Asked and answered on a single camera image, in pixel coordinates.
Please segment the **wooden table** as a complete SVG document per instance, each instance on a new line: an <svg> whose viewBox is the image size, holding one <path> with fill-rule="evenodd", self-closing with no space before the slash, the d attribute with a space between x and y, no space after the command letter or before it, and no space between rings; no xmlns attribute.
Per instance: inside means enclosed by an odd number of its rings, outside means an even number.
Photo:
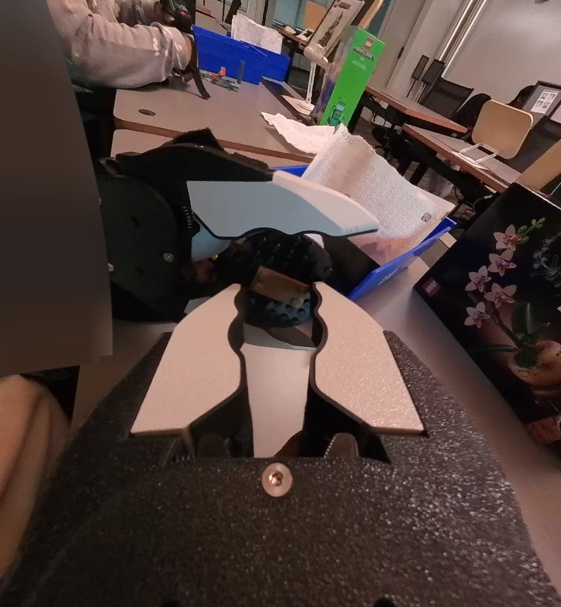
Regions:
<svg viewBox="0 0 561 607"><path fill-rule="evenodd" d="M396 94L385 87L378 87L367 85L366 89L366 100L375 99L376 102L386 103L388 107L392 108L398 115L398 125L403 126L415 125L414 121L426 125L424 128L439 132L450 132L456 134L467 134L468 128L459 125L458 123L446 118L428 108L422 106L420 103L413 101L406 96Z"/></svg>
<svg viewBox="0 0 561 607"><path fill-rule="evenodd" d="M466 178L467 184L482 186L483 191L502 193L516 182L521 172L511 168L502 159L490 163L490 170L482 170L468 165L453 150L469 145L466 141L443 135L434 131L406 125L401 129L404 135L414 146L413 155L422 156L422 163L433 168L435 161L447 160L448 165L441 164L442 171L450 171L448 180Z"/></svg>

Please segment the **black office chair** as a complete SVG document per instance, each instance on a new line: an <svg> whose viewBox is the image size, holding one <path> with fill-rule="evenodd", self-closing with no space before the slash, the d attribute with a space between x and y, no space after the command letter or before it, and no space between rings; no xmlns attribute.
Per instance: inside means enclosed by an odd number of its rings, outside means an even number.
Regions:
<svg viewBox="0 0 561 607"><path fill-rule="evenodd" d="M453 119L459 108L473 93L466 87L444 78L439 78L418 101L423 107L445 118Z"/></svg>

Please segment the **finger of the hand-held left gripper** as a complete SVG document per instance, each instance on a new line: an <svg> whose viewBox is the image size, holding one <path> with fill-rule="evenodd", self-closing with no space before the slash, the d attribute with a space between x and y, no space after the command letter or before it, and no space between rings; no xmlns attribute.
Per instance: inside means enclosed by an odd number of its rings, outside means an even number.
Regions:
<svg viewBox="0 0 561 607"><path fill-rule="evenodd" d="M287 172L270 181L187 181L191 208L218 239L259 230L349 237L376 232L378 219L343 193Z"/></svg>

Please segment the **large printed white paper bag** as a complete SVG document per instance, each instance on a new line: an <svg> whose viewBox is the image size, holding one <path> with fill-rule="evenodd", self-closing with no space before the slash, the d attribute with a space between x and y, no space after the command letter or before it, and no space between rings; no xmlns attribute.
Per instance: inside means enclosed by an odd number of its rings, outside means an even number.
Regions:
<svg viewBox="0 0 561 607"><path fill-rule="evenodd" d="M350 241L379 265L427 239L453 209L453 203L411 184L345 125L338 125L303 177L343 193L378 219L376 232Z"/></svg>

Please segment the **blue plastic bin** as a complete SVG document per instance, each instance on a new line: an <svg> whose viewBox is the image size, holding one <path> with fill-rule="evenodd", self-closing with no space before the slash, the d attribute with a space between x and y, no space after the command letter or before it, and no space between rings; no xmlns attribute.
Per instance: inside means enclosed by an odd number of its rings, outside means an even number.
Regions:
<svg viewBox="0 0 561 607"><path fill-rule="evenodd" d="M303 174L307 168L306 165L285 166L277 168L275 172L283 171L304 178ZM362 234L349 237L334 237L317 233L304 235L320 244L331 257L333 269L331 276L326 281L337 291L347 295L349 299L358 300L379 288L392 277L400 275L413 264L415 259L435 244L440 236L446 235L453 226L452 220L448 218L448 215L445 216L427 239L383 265L377 264L350 241L351 237Z"/></svg>
<svg viewBox="0 0 561 607"><path fill-rule="evenodd" d="M284 81L290 56L261 49L253 44L241 42L198 26L193 27L199 67L208 72L225 68L226 75L237 79L240 64L244 64L242 80L258 85L262 78Z"/></svg>

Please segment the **crumpled white paper bag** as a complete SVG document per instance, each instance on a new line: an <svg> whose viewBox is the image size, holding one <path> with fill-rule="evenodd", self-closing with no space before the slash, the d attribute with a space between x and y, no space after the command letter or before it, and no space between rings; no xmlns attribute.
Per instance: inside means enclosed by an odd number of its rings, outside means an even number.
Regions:
<svg viewBox="0 0 561 607"><path fill-rule="evenodd" d="M261 112L261 116L290 146L310 155L316 155L336 131L333 126L308 126L280 113Z"/></svg>

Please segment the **person's beige shirt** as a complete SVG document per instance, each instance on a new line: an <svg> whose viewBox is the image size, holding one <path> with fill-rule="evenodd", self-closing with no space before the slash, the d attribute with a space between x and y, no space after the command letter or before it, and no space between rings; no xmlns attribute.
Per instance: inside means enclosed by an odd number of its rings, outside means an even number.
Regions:
<svg viewBox="0 0 561 607"><path fill-rule="evenodd" d="M0 579L16 558L69 428L57 398L42 383L0 377Z"/></svg>

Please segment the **black orchid lego box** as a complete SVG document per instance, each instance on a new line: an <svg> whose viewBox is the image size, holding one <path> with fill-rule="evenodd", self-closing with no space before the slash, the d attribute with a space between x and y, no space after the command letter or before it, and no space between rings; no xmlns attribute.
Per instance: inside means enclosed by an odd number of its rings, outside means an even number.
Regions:
<svg viewBox="0 0 561 607"><path fill-rule="evenodd" d="M561 461L561 206L514 183L414 286Z"/></svg>

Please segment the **clear acrylic stand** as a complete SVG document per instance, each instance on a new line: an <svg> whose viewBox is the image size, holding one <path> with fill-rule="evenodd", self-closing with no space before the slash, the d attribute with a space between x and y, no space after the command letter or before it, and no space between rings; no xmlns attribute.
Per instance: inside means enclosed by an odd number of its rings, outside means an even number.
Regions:
<svg viewBox="0 0 561 607"><path fill-rule="evenodd" d="M499 159L498 149L484 142L460 147L453 153L468 165L482 170L490 170L490 163Z"/></svg>

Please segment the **green lego box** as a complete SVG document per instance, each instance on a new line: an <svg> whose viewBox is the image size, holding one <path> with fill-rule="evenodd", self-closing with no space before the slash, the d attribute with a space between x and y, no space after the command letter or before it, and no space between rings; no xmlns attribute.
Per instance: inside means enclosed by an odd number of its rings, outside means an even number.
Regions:
<svg viewBox="0 0 561 607"><path fill-rule="evenodd" d="M320 95L313 110L318 126L349 126L361 97L385 50L385 42L369 31L346 29L325 71Z"/></svg>

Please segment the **pale wooden chair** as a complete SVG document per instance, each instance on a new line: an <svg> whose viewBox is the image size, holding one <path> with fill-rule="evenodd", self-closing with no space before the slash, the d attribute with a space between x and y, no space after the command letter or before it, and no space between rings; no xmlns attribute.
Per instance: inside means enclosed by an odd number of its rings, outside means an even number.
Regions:
<svg viewBox="0 0 561 607"><path fill-rule="evenodd" d="M473 148L483 156L475 162L482 164L491 158L515 157L534 124L533 115L507 104L490 100L484 104L471 132Z"/></svg>

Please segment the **round black lego assembly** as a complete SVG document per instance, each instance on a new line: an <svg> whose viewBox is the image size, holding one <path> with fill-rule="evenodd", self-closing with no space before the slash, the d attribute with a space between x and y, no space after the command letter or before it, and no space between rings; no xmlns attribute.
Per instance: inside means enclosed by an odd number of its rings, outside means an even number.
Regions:
<svg viewBox="0 0 561 607"><path fill-rule="evenodd" d="M263 329L291 328L311 320L313 284L333 269L330 255L306 235L263 231L232 243L215 262L216 277L242 287L244 321Z"/></svg>

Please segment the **another person's forearm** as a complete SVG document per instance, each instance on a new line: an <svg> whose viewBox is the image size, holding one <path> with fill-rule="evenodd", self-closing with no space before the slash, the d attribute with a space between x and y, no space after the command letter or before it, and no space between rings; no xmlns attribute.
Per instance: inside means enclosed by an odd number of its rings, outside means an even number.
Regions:
<svg viewBox="0 0 561 607"><path fill-rule="evenodd" d="M47 1L73 84L135 89L185 69L190 43L161 1Z"/></svg>

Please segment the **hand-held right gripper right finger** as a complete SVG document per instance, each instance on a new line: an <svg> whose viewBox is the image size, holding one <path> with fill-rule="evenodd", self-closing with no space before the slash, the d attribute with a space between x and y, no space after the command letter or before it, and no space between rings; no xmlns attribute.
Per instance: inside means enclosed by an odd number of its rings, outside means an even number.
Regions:
<svg viewBox="0 0 561 607"><path fill-rule="evenodd" d="M311 385L352 420L381 433L421 435L425 426L384 330L328 284L313 285Z"/></svg>

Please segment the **small colourful lego build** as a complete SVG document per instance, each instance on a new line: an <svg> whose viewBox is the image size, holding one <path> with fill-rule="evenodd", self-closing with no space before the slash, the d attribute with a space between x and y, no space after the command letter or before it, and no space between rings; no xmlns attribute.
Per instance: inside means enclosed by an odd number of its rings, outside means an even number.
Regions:
<svg viewBox="0 0 561 607"><path fill-rule="evenodd" d="M214 63L211 61L199 63L200 76L203 82L206 85L237 93L242 86L242 80L231 77L224 65L221 65L216 71L209 69L213 65Z"/></svg>

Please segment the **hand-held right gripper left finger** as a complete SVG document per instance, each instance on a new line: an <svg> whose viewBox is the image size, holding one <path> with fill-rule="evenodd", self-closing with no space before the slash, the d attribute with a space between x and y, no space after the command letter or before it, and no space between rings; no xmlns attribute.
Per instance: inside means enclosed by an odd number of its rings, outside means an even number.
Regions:
<svg viewBox="0 0 561 607"><path fill-rule="evenodd" d="M246 386L242 295L231 284L176 325L132 435L186 433Z"/></svg>

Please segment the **white box stand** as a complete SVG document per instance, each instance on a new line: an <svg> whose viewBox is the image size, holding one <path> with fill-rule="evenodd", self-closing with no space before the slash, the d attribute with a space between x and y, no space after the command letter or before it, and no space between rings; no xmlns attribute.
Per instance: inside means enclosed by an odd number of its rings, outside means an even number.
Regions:
<svg viewBox="0 0 561 607"><path fill-rule="evenodd" d="M324 50L319 44L308 44L302 54L310 62L306 97L289 95L287 89L284 93L280 93L278 99L298 121L312 125L315 123L313 119L315 105L312 103L315 81L321 75L324 78L324 73L331 67L331 62L324 55Z"/></svg>

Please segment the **framed printed sheet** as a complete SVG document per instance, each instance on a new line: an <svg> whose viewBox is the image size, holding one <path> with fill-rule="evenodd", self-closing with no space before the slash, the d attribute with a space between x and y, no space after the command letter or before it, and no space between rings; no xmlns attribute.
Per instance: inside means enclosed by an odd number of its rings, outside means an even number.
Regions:
<svg viewBox="0 0 561 607"><path fill-rule="evenodd" d="M542 117L552 117L560 106L561 84L539 80L523 105L523 111L533 115L534 121L537 122Z"/></svg>

